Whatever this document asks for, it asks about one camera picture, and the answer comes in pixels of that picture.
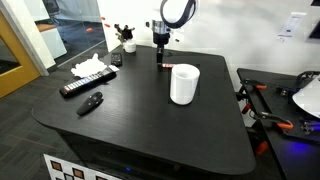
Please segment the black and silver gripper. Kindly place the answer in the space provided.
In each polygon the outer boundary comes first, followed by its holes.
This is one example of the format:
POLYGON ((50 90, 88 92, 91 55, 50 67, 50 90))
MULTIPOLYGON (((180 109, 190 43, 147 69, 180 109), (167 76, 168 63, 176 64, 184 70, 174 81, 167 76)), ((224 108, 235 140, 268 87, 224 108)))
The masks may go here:
POLYGON ((157 20, 146 21, 145 25, 153 32, 153 43, 157 45, 157 64, 162 71, 163 47, 169 43, 170 28, 163 22, 157 20))

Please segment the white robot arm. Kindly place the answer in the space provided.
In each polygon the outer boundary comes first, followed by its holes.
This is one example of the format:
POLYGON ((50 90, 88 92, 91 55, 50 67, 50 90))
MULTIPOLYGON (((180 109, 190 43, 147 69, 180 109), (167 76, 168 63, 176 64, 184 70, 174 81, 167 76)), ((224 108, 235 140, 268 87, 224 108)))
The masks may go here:
POLYGON ((169 43, 173 29, 183 27, 195 15, 199 0, 161 0, 157 15, 145 22, 152 31, 153 43, 156 45, 156 65, 159 69, 171 69, 172 63, 164 63, 164 49, 169 43))

